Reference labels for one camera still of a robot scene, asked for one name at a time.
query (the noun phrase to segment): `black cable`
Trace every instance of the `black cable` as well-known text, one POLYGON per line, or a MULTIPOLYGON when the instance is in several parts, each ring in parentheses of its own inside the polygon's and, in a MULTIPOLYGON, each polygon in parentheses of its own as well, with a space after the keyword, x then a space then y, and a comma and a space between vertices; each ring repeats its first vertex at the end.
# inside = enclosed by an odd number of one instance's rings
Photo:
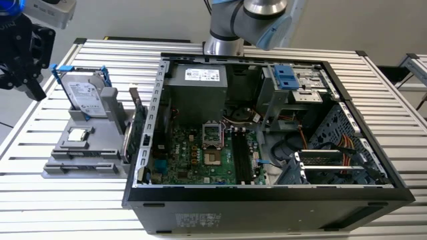
POLYGON ((204 1, 204 5, 205 5, 205 8, 207 8, 208 14, 212 15, 212 8, 211 8, 211 5, 209 5, 209 0, 203 0, 203 1, 204 1))
POLYGON ((4 122, 0 122, 0 124, 9 127, 11 129, 13 128, 13 126, 11 126, 9 124, 5 124, 4 122))
POLYGON ((415 110, 418 111, 418 110, 420 110, 420 108, 422 108, 422 106, 423 106, 423 104, 424 104, 424 100, 423 101, 420 101, 420 103, 418 104, 418 107, 415 108, 415 110))
POLYGON ((279 156, 276 155, 276 153, 275 153, 276 148, 278 148, 284 142, 286 142, 286 139, 278 141, 278 142, 272 145, 272 147, 271 147, 271 149, 270 149, 270 154, 271 154, 271 156, 272 156, 271 161, 272 161, 272 163, 274 163, 276 166, 280 166, 280 165, 282 165, 279 161, 291 160, 290 157, 279 157, 279 156))
POLYGON ((412 73, 412 75, 402 82, 402 84, 400 84, 395 89, 399 89, 399 88, 403 86, 403 84, 406 84, 406 82, 407 82, 412 77, 414 77, 414 73, 412 73))

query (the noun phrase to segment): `sticker label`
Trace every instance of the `sticker label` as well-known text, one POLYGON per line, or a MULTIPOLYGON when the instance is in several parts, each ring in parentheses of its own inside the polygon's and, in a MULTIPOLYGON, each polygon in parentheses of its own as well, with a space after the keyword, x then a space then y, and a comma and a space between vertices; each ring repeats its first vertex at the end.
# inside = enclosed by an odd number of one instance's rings
POLYGON ((185 80, 188 81, 220 81, 220 70, 217 69, 195 69, 185 70, 185 80))
POLYGON ((176 224, 181 228, 217 227, 220 225, 220 213, 176 213, 176 224))
POLYGON ((68 86, 81 112, 92 117, 104 117, 107 114, 96 87, 88 82, 69 82, 68 86))
POLYGON ((262 116, 258 113, 255 113, 254 122, 259 123, 260 118, 262 118, 262 116))

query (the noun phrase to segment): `metal frame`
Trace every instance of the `metal frame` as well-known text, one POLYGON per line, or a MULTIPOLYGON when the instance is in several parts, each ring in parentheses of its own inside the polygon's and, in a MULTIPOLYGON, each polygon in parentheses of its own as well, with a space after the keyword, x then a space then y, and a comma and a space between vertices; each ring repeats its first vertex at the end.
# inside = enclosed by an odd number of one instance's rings
MULTIPOLYGON (((199 54, 201 45, 192 43, 88 40, 73 45, 65 64, 111 69, 112 84, 119 89, 124 108, 132 108, 127 95, 129 83, 137 85, 147 106, 153 90, 160 52, 199 54)), ((268 52, 245 47, 247 57, 328 61, 352 98, 354 105, 410 187, 416 202, 394 211, 352 232, 310 233, 295 236, 279 233, 204 235, 207 239, 335 239, 423 240, 427 238, 427 132, 404 98, 390 91, 376 67, 354 51, 278 48, 268 52)), ((45 180, 40 177, 51 150, 60 138, 69 115, 69 103, 53 79, 45 85, 48 99, 32 103, 1 145, 0 209, 8 212, 1 233, 23 237, 147 238, 132 212, 121 209, 125 181, 121 179, 45 180), (61 221, 60 224, 40 224, 61 221)))

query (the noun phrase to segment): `aluminum table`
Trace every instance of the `aluminum table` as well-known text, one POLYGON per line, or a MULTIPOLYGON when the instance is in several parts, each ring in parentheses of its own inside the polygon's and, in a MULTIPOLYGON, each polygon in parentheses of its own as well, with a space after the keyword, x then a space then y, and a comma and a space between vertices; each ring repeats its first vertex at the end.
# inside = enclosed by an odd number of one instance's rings
MULTIPOLYGON (((87 40, 60 65, 109 69, 117 98, 133 107, 129 85, 149 104, 161 52, 201 54, 195 43, 87 40)), ((367 56, 355 51, 251 46, 247 57, 328 61, 416 201, 352 232, 302 235, 147 235, 121 208, 125 179, 43 179, 40 173, 69 119, 71 106, 51 77, 47 99, 33 102, 0 146, 0 239, 427 239, 427 123, 367 56)))

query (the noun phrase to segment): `gray floor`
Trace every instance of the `gray floor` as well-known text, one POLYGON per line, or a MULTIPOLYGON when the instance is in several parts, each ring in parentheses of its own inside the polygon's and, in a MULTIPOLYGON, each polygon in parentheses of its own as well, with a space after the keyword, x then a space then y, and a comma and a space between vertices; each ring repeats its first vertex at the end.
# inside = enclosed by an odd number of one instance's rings
MULTIPOLYGON (((0 89, 0 122, 15 126, 32 100, 24 92, 0 89)), ((7 138, 12 128, 0 124, 0 143, 7 138)))

